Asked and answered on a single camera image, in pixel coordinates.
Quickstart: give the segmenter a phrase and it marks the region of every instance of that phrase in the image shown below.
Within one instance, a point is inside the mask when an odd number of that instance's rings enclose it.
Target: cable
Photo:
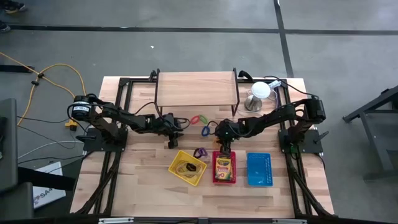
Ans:
[[[138,113],[140,112],[140,110],[142,110],[144,107],[148,106],[148,105],[151,104],[151,103],[155,104],[155,102],[146,103],[146,104],[144,104],[143,106],[141,106],[135,113],[133,113],[133,115],[138,114]]]
[[[207,127],[209,127],[209,124],[211,123],[215,123],[216,124],[216,128],[218,127],[218,123],[216,121],[209,121],[209,123],[206,125]],[[213,135],[216,131],[214,131],[213,133],[210,133],[210,128],[209,128],[209,135]]]
[[[51,174],[52,172],[54,172],[54,171],[56,171],[56,170],[59,170],[59,169],[61,169],[61,168],[67,167],[67,166],[69,166],[69,165],[72,165],[72,164],[74,164],[74,163],[77,162],[77,161],[83,160],[84,158],[85,158],[85,157],[79,158],[79,159],[77,159],[77,160],[75,160],[75,161],[73,161],[73,162],[70,162],[70,163],[65,164],[65,165],[63,165],[63,166],[60,166],[60,167],[58,167],[58,168],[56,168],[56,169],[54,169],[54,170],[51,170],[50,172],[47,172],[47,173],[48,173],[48,174]]]
[[[6,54],[2,53],[2,52],[0,52],[0,54],[1,54],[1,55],[3,55],[3,56],[5,56],[5,57],[6,57],[6,58],[8,58],[9,60],[12,60],[13,62],[15,62],[15,63],[18,63],[18,64],[22,65],[22,66],[23,66],[23,67],[25,67],[26,69],[28,69],[28,70],[30,70],[30,71],[32,71],[32,72],[34,72],[34,73],[36,73],[36,74],[39,74],[39,73],[38,73],[38,72],[36,72],[35,70],[33,70],[33,69],[29,68],[28,66],[24,65],[24,64],[23,64],[23,63],[21,63],[21,62],[18,62],[17,60],[13,59],[12,57],[10,57],[10,56],[8,56],[8,55],[6,55]]]
[[[56,84],[55,82],[49,80],[49,79],[46,78],[46,77],[43,77],[43,79],[46,80],[46,81],[48,81],[49,83],[55,85],[55,86],[57,86],[57,87],[59,87],[59,88],[65,90],[65,91],[67,91],[69,94],[71,94],[71,96],[72,96],[73,99],[75,98],[75,95],[74,95],[74,94],[72,93],[72,91],[70,91],[67,87],[64,87],[64,86],[61,86],[61,85],[59,85],[59,84]]]
[[[46,120],[35,119],[35,118],[23,118],[21,116],[17,116],[17,117],[21,118],[21,119],[29,119],[29,120],[32,120],[32,121],[41,121],[41,122],[45,122],[45,123],[62,123],[62,122],[65,122],[65,121],[69,120],[69,118],[67,118],[67,119],[64,119],[62,121],[46,121]]]
[[[279,107],[279,104],[278,104],[278,92],[276,92],[275,90],[272,90],[272,91],[275,93],[275,103],[276,103],[276,108],[278,108]]]
[[[74,142],[75,142],[75,141],[59,141],[58,143],[74,143]],[[37,147],[37,148],[35,148],[35,149],[33,149],[33,150],[31,150],[31,151],[29,151],[29,152],[27,152],[27,153],[21,155],[21,156],[19,156],[18,159],[20,159],[20,158],[22,158],[22,157],[25,157],[25,156],[29,155],[30,153],[35,152],[35,151],[37,151],[37,150],[39,150],[39,149],[42,149],[42,148],[44,148],[44,147],[51,146],[51,145],[53,145],[53,144],[56,144],[56,142],[50,142],[50,143],[44,144],[44,145],[42,145],[42,146],[39,146],[39,147]]]
[[[179,128],[181,130],[187,129],[191,125],[191,121],[188,118],[175,118],[176,120],[184,120],[184,122],[180,122],[180,124],[188,123],[185,127]]]
[[[298,90],[298,89],[296,89],[296,87],[294,87],[294,86],[292,86],[292,85],[288,84],[287,82],[285,82],[285,81],[281,80],[281,79],[280,79],[280,78],[278,78],[278,77],[275,77],[275,76],[273,76],[273,75],[266,75],[266,76],[264,76],[263,78],[267,78],[267,77],[276,78],[277,80],[281,81],[282,83],[285,83],[286,85],[288,85],[288,86],[292,87],[294,90],[298,91],[299,93],[306,94],[306,95],[310,95],[310,96],[313,96],[313,97],[315,97],[316,99],[319,99],[319,96],[317,96],[317,95],[314,95],[314,94],[311,94],[311,93],[306,93],[306,92],[303,92],[303,91],[301,91],[301,90]]]
[[[64,63],[57,63],[57,64],[55,64],[55,65],[51,65],[51,66],[49,66],[49,67],[43,69],[41,72],[37,72],[37,71],[35,71],[34,69],[29,68],[27,65],[24,65],[22,62],[19,62],[19,61],[17,61],[16,59],[13,59],[12,57],[10,57],[10,56],[8,56],[8,55],[2,53],[2,52],[0,52],[0,54],[3,55],[3,56],[5,56],[5,57],[8,58],[9,60],[12,60],[13,62],[18,63],[19,65],[22,65],[22,66],[25,67],[26,69],[28,69],[28,70],[32,71],[33,73],[35,73],[36,75],[39,75],[39,74],[41,74],[41,73],[44,73],[44,72],[46,72],[47,70],[49,70],[50,68],[53,68],[53,67],[56,67],[56,66],[66,66],[66,67],[72,69],[74,72],[76,72],[76,74],[79,76],[80,81],[81,81],[81,86],[82,86],[82,88],[83,88],[83,93],[84,93],[84,95],[86,95],[86,88],[85,88],[85,83],[84,83],[84,81],[83,81],[83,78],[81,77],[79,71],[78,71],[77,69],[73,68],[71,65],[64,64]],[[59,87],[59,88],[62,88],[62,89],[64,89],[64,90],[66,90],[67,92],[69,92],[69,93],[71,94],[72,97],[75,97],[75,95],[72,93],[72,91],[70,91],[68,88],[66,88],[66,87],[64,87],[64,86],[62,86],[62,85],[59,85],[59,84],[54,83],[53,81],[49,80],[47,77],[42,77],[42,78],[43,78],[44,80],[48,81],[49,83],[51,83],[51,84],[53,84],[53,85],[55,85],[55,86],[57,86],[57,87]],[[30,104],[32,103],[32,98],[33,98],[33,90],[34,90],[35,87],[36,87],[36,85],[33,85],[32,88],[31,88],[31,90],[30,90],[29,102],[28,102],[28,104],[27,104],[27,106],[26,106],[26,109],[25,109],[24,114],[22,115],[22,118],[18,121],[18,124],[17,124],[18,126],[21,125],[21,122],[22,122],[23,118],[25,117],[25,115],[27,114],[27,112],[28,112],[28,110],[29,110],[29,108],[30,108]]]
[[[321,159],[321,161],[322,161],[322,165],[323,165],[323,170],[324,171],[326,171],[326,166],[325,166],[325,161],[323,160],[323,158],[322,158],[322,156],[321,155],[319,155],[318,153],[314,153],[316,156],[318,156],[319,157],[319,159]]]
[[[79,78],[80,78],[81,87],[83,88],[83,93],[84,93],[84,95],[87,95],[87,93],[86,93],[86,87],[85,87],[85,83],[84,83],[84,81],[83,81],[83,78],[81,77],[79,71],[78,71],[77,69],[73,68],[71,65],[68,65],[68,64],[65,64],[65,63],[56,63],[56,64],[54,64],[54,65],[48,66],[47,68],[43,69],[43,70],[41,71],[41,73],[47,71],[47,70],[50,69],[50,68],[56,67],[56,66],[66,66],[66,67],[72,69],[72,70],[79,76]]]
[[[18,164],[23,164],[26,162],[30,162],[30,161],[36,161],[36,160],[42,160],[42,159],[59,159],[59,160],[67,160],[67,159],[74,159],[77,157],[82,157],[82,156],[73,156],[73,157],[68,157],[68,158],[57,158],[57,157],[42,157],[42,158],[36,158],[36,159],[29,159],[26,161],[22,161],[22,162],[18,162]]]
[[[87,127],[84,129],[84,131],[87,133],[87,129],[89,128],[91,126],[91,124],[89,124],[89,125],[87,125]]]
[[[25,117],[25,115],[27,114],[27,111],[29,110],[30,104],[32,103],[33,91],[34,91],[35,87],[36,87],[36,85],[32,85],[32,88],[30,89],[29,101],[27,102],[27,106],[26,106],[26,109],[24,111],[24,114],[22,115],[22,118],[18,121],[17,126],[19,126],[21,124],[22,119]]]
[[[249,135],[249,134],[253,131],[253,129],[252,129],[252,130],[250,130],[249,132],[247,132],[246,134],[241,134],[241,133],[237,133],[237,132],[232,128],[232,126],[231,126],[230,124],[227,124],[227,125],[228,125],[228,127],[230,128],[230,130],[231,130],[234,134],[236,134],[237,136],[239,136],[239,137],[245,137],[245,136]]]
[[[65,149],[73,149],[73,147],[66,147],[66,146],[60,144],[58,141],[53,140],[53,139],[50,139],[50,138],[48,138],[47,136],[44,136],[44,135],[42,135],[42,134],[39,134],[39,133],[37,133],[37,132],[35,132],[35,131],[32,131],[32,130],[30,130],[30,129],[28,129],[28,128],[25,128],[25,127],[22,127],[22,126],[18,126],[18,128],[25,129],[26,131],[30,131],[30,132],[32,132],[32,133],[35,133],[35,134],[37,134],[38,136],[42,136],[42,137],[45,138],[45,139],[48,139],[48,140],[53,141],[53,142],[56,142],[58,145],[64,147]]]

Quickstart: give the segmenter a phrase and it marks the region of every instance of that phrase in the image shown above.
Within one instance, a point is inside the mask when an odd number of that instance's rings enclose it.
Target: colorful plastic ring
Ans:
[[[196,115],[193,118],[191,118],[191,124],[196,124],[197,122],[199,122],[199,115]]]
[[[200,115],[200,121],[203,122],[203,124],[207,125],[207,118],[203,116],[202,114]]]
[[[201,158],[202,156],[207,157],[206,149],[204,147],[195,149],[195,152],[193,152],[193,156],[197,159]]]
[[[201,135],[203,137],[206,137],[209,134],[210,134],[210,128],[208,126],[204,126],[203,129],[201,130]]]

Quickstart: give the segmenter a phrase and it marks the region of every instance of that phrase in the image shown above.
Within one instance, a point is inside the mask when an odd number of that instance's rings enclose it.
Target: wooden table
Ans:
[[[99,97],[115,101],[120,77],[104,77]],[[289,84],[305,91],[301,78],[288,79]],[[143,104],[154,100],[154,83],[137,83],[132,89],[129,112],[135,112]],[[244,100],[251,84],[239,84],[240,102],[234,120],[241,117],[259,116],[245,113]],[[307,96],[289,88],[291,101]],[[275,108],[275,101],[264,100],[261,114]],[[231,117],[230,106],[184,106],[164,108],[164,113],[191,118],[198,114],[217,122]],[[155,113],[153,105],[140,114]],[[269,127],[252,138],[241,138],[232,143],[236,152],[237,181],[231,186],[215,186],[211,176],[211,158],[198,186],[194,187],[171,174],[167,169],[178,150],[193,154],[197,147],[219,150],[215,137],[202,137],[203,124],[191,125],[178,139],[178,148],[168,149],[168,138],[155,134],[129,132],[127,147],[122,154],[118,181],[114,196],[112,216],[120,217],[239,217],[239,218],[292,218],[294,217],[289,180],[284,155],[277,140],[279,125]],[[271,154],[273,187],[251,187],[247,184],[246,153],[268,152]],[[98,185],[104,153],[94,152],[81,166],[71,212],[77,211],[89,199]],[[321,160],[312,154],[302,155],[307,185],[318,201],[333,213],[328,184]],[[108,190],[105,189],[103,205]],[[304,212],[301,190],[297,191],[300,208]]]

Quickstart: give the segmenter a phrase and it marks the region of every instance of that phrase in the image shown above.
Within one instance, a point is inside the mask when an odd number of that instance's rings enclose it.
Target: yellow basket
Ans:
[[[177,173],[177,167],[181,162],[189,162],[197,167],[202,166],[202,170],[198,175],[194,175],[193,177],[186,177],[185,175],[180,175]],[[176,175],[177,177],[183,179],[184,181],[196,186],[198,185],[202,175],[205,173],[206,166],[207,165],[204,162],[200,161],[199,159],[189,155],[184,151],[179,151],[177,155],[174,157],[174,160],[169,167],[169,171],[174,175]]]

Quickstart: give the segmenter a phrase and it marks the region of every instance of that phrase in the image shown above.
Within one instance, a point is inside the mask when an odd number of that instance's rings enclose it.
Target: yellow extension cord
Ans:
[[[23,63],[21,63],[21,62],[15,60],[15,59],[13,59],[12,57],[10,57],[10,56],[8,56],[8,55],[2,53],[2,52],[0,52],[0,54],[3,55],[3,56],[5,56],[5,57],[8,58],[9,60],[12,60],[13,62],[18,63],[19,65],[22,65],[22,66],[25,67],[26,69],[29,69],[30,71],[34,72],[36,75],[39,75],[39,74],[41,74],[41,73],[44,73],[44,72],[46,72],[48,69],[53,68],[53,67],[56,67],[56,66],[66,66],[66,67],[72,69],[74,72],[76,72],[76,74],[79,76],[80,81],[81,81],[81,86],[83,87],[83,93],[84,93],[84,95],[86,95],[85,83],[84,83],[83,78],[81,77],[79,71],[76,70],[75,68],[73,68],[72,66],[68,65],[68,64],[57,63],[57,64],[55,64],[55,65],[51,65],[51,66],[49,66],[49,67],[43,69],[41,72],[36,72],[34,69],[29,68],[28,66],[24,65]],[[75,95],[72,93],[72,91],[70,91],[67,87],[64,87],[64,86],[62,86],[62,85],[56,84],[56,83],[54,83],[53,81],[49,80],[47,77],[43,77],[43,79],[46,80],[46,81],[48,81],[49,83],[55,85],[55,86],[57,86],[57,87],[59,87],[59,88],[65,90],[65,91],[67,91],[69,94],[71,94],[71,96],[72,96],[73,98],[75,97]],[[21,119],[18,121],[18,124],[17,124],[18,126],[21,124],[22,120],[25,118],[27,112],[29,111],[29,107],[30,107],[30,104],[32,103],[33,92],[34,92],[35,87],[36,87],[36,86],[33,85],[32,88],[30,89],[29,101],[28,101],[28,103],[27,103],[27,106],[26,106],[26,109],[25,109],[24,114],[21,116]]]

